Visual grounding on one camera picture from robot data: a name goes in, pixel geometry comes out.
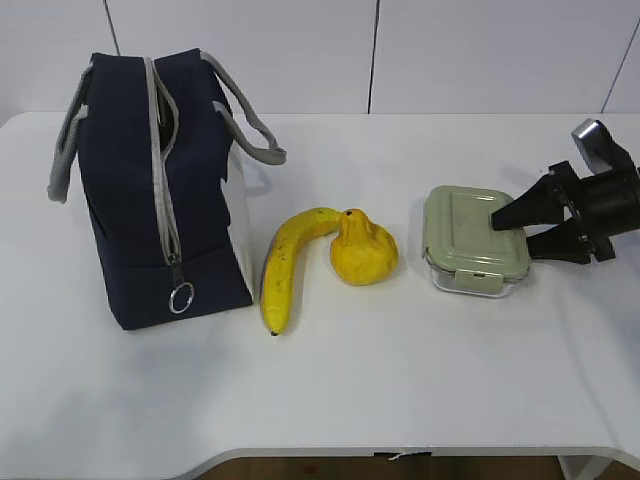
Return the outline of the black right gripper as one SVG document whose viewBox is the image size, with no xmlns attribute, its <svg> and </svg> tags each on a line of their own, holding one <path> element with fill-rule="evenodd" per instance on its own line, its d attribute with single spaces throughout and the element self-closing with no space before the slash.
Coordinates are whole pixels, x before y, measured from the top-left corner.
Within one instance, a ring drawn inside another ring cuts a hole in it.
<svg viewBox="0 0 640 480">
<path fill-rule="evenodd" d="M 610 238 L 639 228 L 636 168 L 580 178 L 564 161 L 491 216 L 495 231 L 555 227 L 527 238 L 532 260 L 575 264 L 615 257 Z"/>
</svg>

